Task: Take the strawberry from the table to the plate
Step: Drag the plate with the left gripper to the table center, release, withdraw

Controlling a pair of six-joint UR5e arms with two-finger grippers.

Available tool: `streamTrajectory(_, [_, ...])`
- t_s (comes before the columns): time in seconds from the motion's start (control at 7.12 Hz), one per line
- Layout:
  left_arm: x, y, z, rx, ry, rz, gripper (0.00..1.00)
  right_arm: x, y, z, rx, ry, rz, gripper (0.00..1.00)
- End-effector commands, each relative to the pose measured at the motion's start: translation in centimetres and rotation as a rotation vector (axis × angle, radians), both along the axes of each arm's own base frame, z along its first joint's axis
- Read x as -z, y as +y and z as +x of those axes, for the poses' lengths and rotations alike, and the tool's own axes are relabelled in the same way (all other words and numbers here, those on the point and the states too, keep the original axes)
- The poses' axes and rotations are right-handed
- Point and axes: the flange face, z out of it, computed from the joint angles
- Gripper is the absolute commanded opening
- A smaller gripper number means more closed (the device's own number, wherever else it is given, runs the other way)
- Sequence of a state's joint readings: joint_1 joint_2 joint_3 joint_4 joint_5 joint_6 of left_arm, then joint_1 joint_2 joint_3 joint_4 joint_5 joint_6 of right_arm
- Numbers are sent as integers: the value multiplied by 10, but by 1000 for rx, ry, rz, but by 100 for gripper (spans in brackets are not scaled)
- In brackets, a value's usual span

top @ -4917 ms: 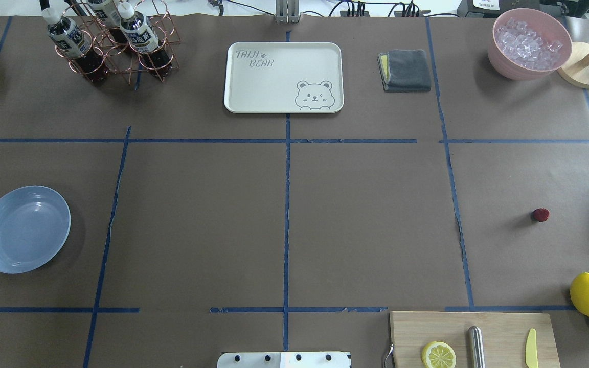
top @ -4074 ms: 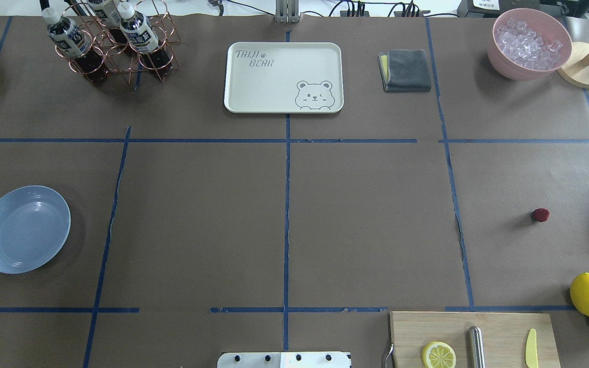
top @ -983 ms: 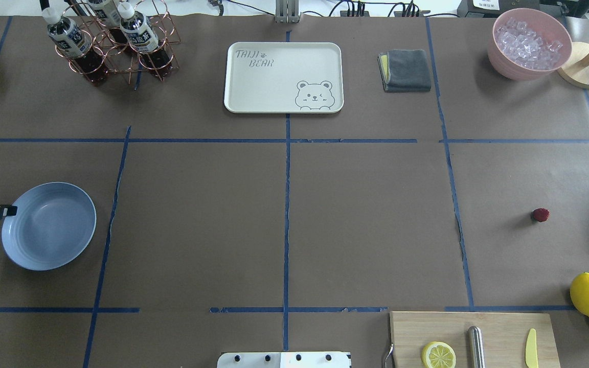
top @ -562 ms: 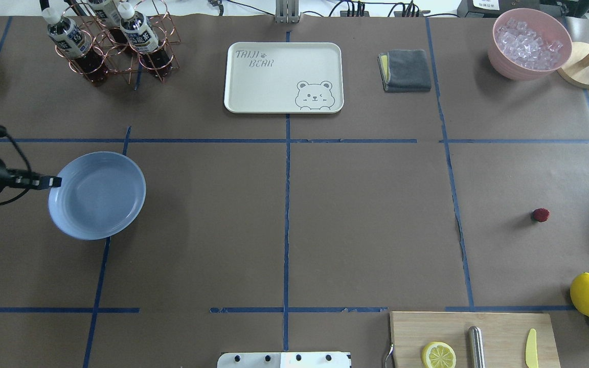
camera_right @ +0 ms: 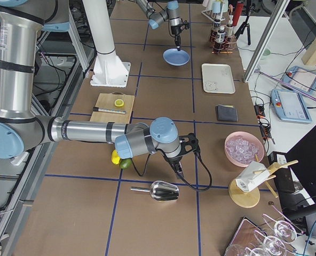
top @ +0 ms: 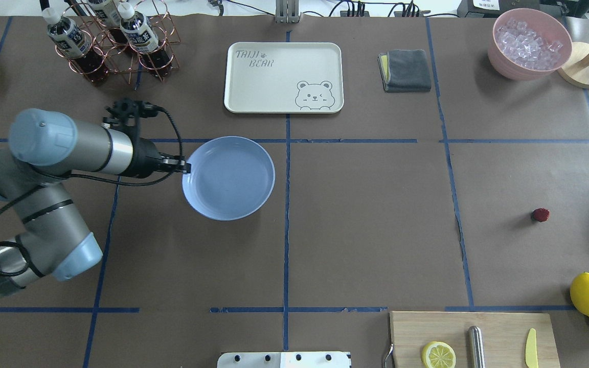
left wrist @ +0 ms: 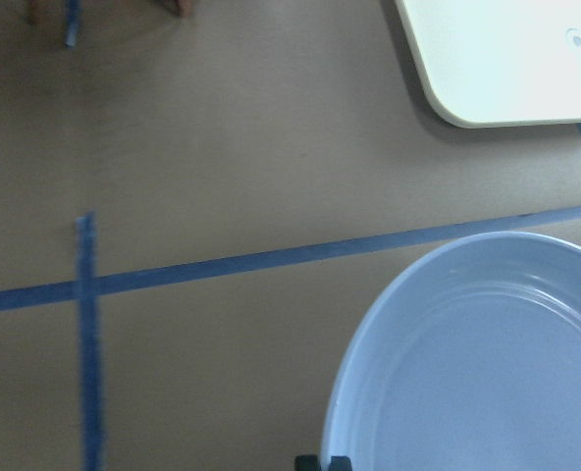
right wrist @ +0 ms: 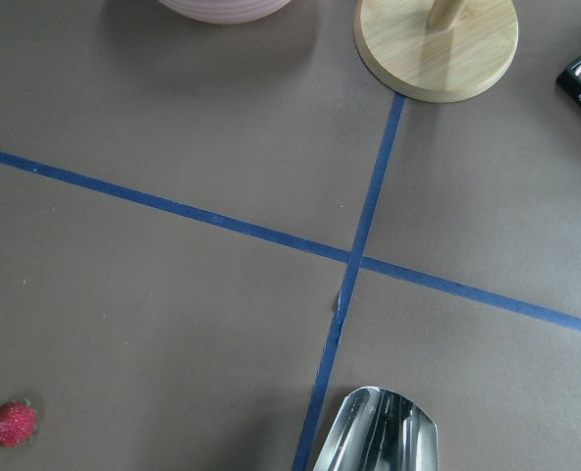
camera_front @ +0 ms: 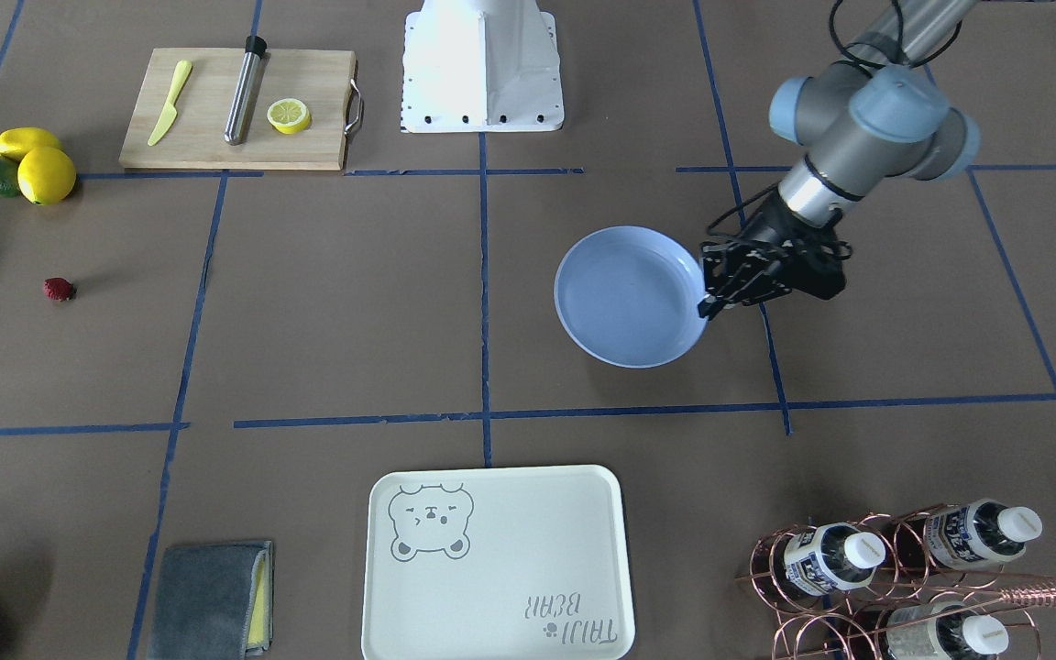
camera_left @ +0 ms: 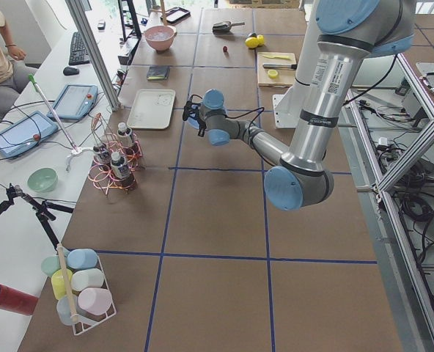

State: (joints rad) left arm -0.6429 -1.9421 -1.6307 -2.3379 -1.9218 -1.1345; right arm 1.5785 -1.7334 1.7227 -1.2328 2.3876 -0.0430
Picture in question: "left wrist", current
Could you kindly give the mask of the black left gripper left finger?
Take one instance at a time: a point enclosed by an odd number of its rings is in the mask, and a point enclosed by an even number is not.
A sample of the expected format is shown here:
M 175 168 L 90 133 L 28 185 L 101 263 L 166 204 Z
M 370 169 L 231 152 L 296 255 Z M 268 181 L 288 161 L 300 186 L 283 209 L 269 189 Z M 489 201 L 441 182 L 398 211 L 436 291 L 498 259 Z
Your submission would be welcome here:
M 298 455 L 293 466 L 294 471 L 320 471 L 320 460 L 315 454 Z

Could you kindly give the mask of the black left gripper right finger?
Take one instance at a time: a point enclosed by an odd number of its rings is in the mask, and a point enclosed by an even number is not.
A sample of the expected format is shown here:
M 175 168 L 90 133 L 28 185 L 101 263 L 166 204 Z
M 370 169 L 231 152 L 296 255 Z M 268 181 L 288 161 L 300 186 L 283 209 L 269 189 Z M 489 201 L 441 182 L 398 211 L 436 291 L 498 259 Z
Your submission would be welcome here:
M 352 471 L 350 458 L 348 456 L 332 456 L 329 471 Z

